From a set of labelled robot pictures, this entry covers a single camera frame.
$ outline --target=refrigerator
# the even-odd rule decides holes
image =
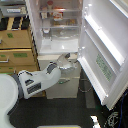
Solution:
[[[128,87],[127,0],[26,0],[38,56],[77,53],[102,105]]]

